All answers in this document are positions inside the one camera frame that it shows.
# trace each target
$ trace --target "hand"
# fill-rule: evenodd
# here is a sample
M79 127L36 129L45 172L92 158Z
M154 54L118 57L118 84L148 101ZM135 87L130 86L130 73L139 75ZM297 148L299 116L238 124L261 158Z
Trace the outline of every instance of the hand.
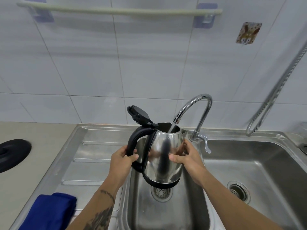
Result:
M132 156L126 155L126 146L122 146L111 156L111 164L108 178L118 183L118 188L124 185L125 180L130 172L132 162L138 159L138 154Z
M207 169L198 151L187 139L184 139L184 148L188 154L184 154L184 156L170 154L169 159L175 163L182 163L193 181L201 186L201 180Z

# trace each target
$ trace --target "rabbit sticker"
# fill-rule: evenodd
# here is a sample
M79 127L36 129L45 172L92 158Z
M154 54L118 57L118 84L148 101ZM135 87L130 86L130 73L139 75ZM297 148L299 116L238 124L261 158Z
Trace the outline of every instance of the rabbit sticker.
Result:
M262 23L243 23L243 26L240 30L236 43L241 44L252 44L262 26Z

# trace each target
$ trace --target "cartoon rabbit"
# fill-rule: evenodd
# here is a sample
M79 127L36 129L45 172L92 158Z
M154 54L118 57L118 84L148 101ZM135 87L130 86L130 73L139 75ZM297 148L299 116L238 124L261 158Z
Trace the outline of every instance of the cartoon rabbit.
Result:
M248 25L245 25L244 30L245 32L240 37L240 43L247 45L247 44L251 44L254 41L260 28L257 28L256 30L253 31L253 27L251 27L251 29L248 30Z

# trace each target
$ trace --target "kettle lid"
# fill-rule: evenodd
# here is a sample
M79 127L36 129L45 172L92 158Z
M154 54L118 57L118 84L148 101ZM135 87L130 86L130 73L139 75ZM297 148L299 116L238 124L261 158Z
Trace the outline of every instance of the kettle lid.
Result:
M127 111L129 115L132 116L133 120L136 121L136 123L144 127L151 127L151 128L158 127L158 124L152 122L148 114L145 111L143 111L141 108L133 105L127 107Z

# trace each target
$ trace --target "person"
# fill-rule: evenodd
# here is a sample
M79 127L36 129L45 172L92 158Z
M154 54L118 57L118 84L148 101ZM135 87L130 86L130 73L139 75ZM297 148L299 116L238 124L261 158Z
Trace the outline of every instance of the person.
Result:
M193 181L207 193L226 230L281 230L275 222L253 209L223 186L205 168L198 151L184 140L187 154L170 154L169 159L182 163ZM89 203L66 230L107 230L115 197L130 173L132 162L138 155L125 156L127 146L121 147L111 157L107 178L95 192Z

